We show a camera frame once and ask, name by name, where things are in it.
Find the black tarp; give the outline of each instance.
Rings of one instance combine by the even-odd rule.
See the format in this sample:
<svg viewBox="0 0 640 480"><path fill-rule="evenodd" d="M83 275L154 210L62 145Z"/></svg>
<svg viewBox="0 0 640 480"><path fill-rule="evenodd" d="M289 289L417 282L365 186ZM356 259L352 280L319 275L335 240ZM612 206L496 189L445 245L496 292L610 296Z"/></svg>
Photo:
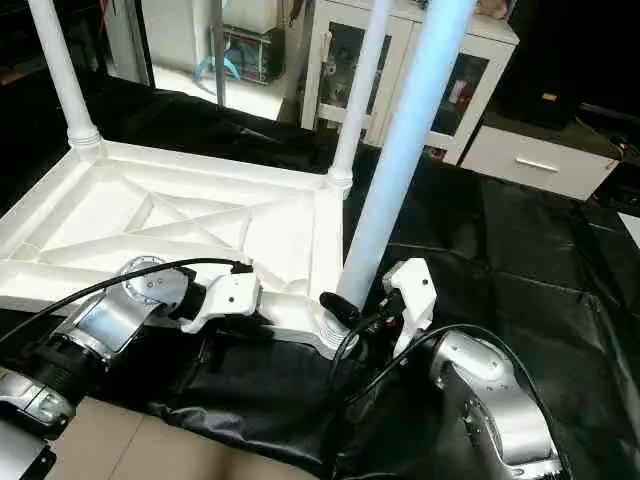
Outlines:
<svg viewBox="0 0 640 480"><path fill-rule="evenodd" d="M110 140L311 172L325 171L335 148L334 138L182 94L82 84ZM0 106L6 210L60 158L65 127L44 74L0 89ZM347 245L377 155L359 151ZM640 251L614 211L424 161L381 271L411 256L427 259L436 283L436 325L485 326L521 356L576 479L640 477ZM380 298L375 289L370 303ZM2 315L0 329L25 318ZM33 333L5 358L19 361ZM328 362L310 347L147 329L95 395L323 478L486 478L463 433L439 435L442 397L420 360L345 417L327 398Z"/></svg>

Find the white pole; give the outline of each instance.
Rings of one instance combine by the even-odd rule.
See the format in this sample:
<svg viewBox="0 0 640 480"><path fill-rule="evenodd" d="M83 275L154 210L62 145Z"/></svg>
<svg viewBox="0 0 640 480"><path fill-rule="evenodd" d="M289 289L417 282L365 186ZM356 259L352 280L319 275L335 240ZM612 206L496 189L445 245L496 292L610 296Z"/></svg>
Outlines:
<svg viewBox="0 0 640 480"><path fill-rule="evenodd" d="M362 122L366 113L373 82L378 71L378 60L387 34L387 21L393 0L376 0L369 19L353 77L347 113L342 124L338 148L333 165L327 173L329 184L344 189L348 194L353 184L353 160L360 140Z"/></svg>
<svg viewBox="0 0 640 480"><path fill-rule="evenodd" d="M431 0L337 293L365 303L458 57L476 0Z"/></svg>
<svg viewBox="0 0 640 480"><path fill-rule="evenodd" d="M84 103L53 1L29 0L29 7L67 119L69 143L80 147L99 144L100 133L91 121Z"/></svg>

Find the black plastic sheet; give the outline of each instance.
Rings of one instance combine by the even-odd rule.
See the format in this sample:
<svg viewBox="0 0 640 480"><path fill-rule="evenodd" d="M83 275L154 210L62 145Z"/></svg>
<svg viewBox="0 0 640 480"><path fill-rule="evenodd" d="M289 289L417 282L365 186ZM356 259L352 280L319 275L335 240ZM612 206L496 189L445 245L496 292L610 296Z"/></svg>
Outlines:
<svg viewBox="0 0 640 480"><path fill-rule="evenodd" d="M182 94L93 76L82 84L110 140L310 172L326 171L335 148ZM4 151L22 152L4 163L6 210L60 158L65 127L44 74L0 89L0 105ZM377 155L359 151L346 246ZM576 479L640 477L640 252L614 211L424 161L380 272L411 256L427 259L436 283L436 326L487 327L521 356ZM378 285L368 308L381 295ZM5 311L0 329L25 317ZM34 333L6 356L19 362ZM327 396L328 366L304 345L149 328L95 395L322 478L486 478L459 423L443 428L442 395L420 355L349 415ZM354 362L343 371L366 373Z"/></svg>

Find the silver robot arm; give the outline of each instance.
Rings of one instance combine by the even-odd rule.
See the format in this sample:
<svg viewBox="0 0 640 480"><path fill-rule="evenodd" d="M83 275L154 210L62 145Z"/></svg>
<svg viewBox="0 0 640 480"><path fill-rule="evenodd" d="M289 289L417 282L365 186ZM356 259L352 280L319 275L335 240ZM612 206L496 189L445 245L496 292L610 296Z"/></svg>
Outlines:
<svg viewBox="0 0 640 480"><path fill-rule="evenodd" d="M164 263L139 257L126 274ZM133 278L88 298L40 347L29 375L0 367L0 478L43 479L55 463L55 440L76 407L145 324L194 333L216 317L251 315L260 286L255 273L233 271L208 287L195 272L173 268Z"/></svg>
<svg viewBox="0 0 640 480"><path fill-rule="evenodd" d="M424 259L399 262L383 277L398 289L404 325L394 357L431 325L437 293ZM445 411L463 421L476 452L495 480L532 480L562 470L545 417L516 380L509 358L495 345L452 330L433 347L431 380L444 391Z"/></svg>
<svg viewBox="0 0 640 480"><path fill-rule="evenodd" d="M447 406L458 412L492 478L534 480L560 474L562 465L540 408L495 345L447 332L435 346L430 377L444 391Z"/></svg>

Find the white plastic panel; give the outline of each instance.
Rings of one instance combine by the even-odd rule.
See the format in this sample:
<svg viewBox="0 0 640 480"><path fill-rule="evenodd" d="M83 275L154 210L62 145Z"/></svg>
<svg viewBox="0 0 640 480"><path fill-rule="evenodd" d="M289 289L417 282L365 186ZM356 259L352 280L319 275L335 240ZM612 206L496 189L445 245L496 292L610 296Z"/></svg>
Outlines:
<svg viewBox="0 0 640 480"><path fill-rule="evenodd" d="M139 255L222 257L253 263L267 293L300 306L269 307L288 316L278 323L315 322L342 267L342 198L323 176L105 146L93 165L70 151L0 219L0 307L36 311Z"/></svg>

